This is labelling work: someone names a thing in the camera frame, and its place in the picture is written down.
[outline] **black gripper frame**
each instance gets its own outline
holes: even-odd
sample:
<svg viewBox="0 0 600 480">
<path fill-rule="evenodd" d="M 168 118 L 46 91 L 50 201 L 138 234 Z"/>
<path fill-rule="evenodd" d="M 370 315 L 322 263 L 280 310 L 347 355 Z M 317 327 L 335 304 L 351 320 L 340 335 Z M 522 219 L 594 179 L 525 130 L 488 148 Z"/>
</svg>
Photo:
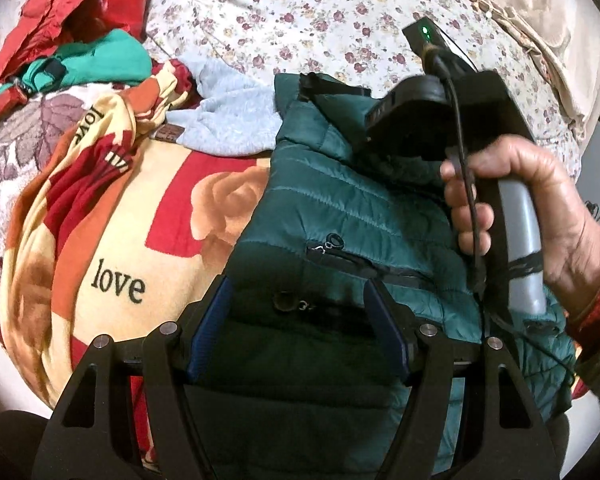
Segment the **black gripper frame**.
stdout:
<svg viewBox="0 0 600 480">
<path fill-rule="evenodd" d="M 204 371 L 228 312 L 231 286 L 218 276 L 177 322 L 147 337 L 97 336 L 60 397 L 40 443 L 32 480 L 216 480 L 184 386 Z M 522 374 L 504 344 L 452 340 L 396 303 L 378 280 L 365 309 L 395 373 L 411 387 L 407 407 L 376 480 L 557 480 L 554 448 Z M 130 378 L 144 393 L 160 473 L 142 466 Z M 464 377 L 452 467 L 432 475 L 451 384 Z"/>
<path fill-rule="evenodd" d="M 449 339 L 396 303 L 380 280 L 366 282 L 364 301 L 385 357 L 411 387 L 376 480 L 558 480 L 547 428 L 500 339 Z M 452 467 L 433 475 L 453 378 L 464 378 L 456 452 Z"/>
</svg>

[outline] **label tag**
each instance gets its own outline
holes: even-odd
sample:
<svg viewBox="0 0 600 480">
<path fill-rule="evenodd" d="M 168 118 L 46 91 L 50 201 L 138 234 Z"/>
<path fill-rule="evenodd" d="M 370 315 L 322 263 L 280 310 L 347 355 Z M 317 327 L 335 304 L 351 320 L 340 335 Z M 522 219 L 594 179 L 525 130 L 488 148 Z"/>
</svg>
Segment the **label tag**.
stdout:
<svg viewBox="0 0 600 480">
<path fill-rule="evenodd" d="M 164 123 L 158 126 L 158 129 L 154 132 L 154 139 L 175 143 L 183 132 L 184 128 L 182 126 Z"/>
</svg>

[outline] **light blue fleece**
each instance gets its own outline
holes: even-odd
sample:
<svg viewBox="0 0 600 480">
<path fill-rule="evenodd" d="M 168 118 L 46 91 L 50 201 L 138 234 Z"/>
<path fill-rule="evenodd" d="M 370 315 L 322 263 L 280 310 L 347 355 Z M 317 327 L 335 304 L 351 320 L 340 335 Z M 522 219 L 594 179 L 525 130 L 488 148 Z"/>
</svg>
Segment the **light blue fleece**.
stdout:
<svg viewBox="0 0 600 480">
<path fill-rule="evenodd" d="M 195 110 L 167 112 L 167 122 L 185 130 L 178 144 L 220 156 L 244 156 L 272 150 L 282 119 L 274 89 L 241 74 L 222 60 L 185 54 L 203 98 Z"/>
</svg>

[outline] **wrist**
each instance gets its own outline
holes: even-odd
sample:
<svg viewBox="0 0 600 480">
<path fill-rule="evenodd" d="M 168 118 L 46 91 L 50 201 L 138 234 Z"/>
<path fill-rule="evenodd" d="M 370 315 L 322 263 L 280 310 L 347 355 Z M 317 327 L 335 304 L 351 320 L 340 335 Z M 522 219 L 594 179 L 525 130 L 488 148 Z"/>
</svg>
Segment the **wrist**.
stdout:
<svg viewBox="0 0 600 480">
<path fill-rule="evenodd" d="M 588 217 L 576 248 L 552 285 L 560 304 L 574 320 L 586 315 L 600 292 L 600 225 Z"/>
</svg>

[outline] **zipper pocket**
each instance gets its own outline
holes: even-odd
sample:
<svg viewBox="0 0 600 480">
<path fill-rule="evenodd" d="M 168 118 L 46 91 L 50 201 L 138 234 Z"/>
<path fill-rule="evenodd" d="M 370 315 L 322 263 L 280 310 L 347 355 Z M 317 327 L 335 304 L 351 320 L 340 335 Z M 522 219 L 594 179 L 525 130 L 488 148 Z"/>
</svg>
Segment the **zipper pocket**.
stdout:
<svg viewBox="0 0 600 480">
<path fill-rule="evenodd" d="M 392 285 L 421 288 L 429 292 L 436 290 L 431 277 L 419 270 L 376 264 L 364 256 L 345 251 L 344 241 L 334 233 L 329 234 L 324 242 L 307 243 L 306 257 L 315 264 L 331 267 L 365 280 L 378 278 Z"/>
<path fill-rule="evenodd" d="M 317 296 L 309 296 L 304 300 L 300 298 L 301 296 L 292 292 L 278 292 L 273 297 L 273 307 L 281 316 L 293 316 L 320 330 L 375 338 L 363 307 Z"/>
</svg>

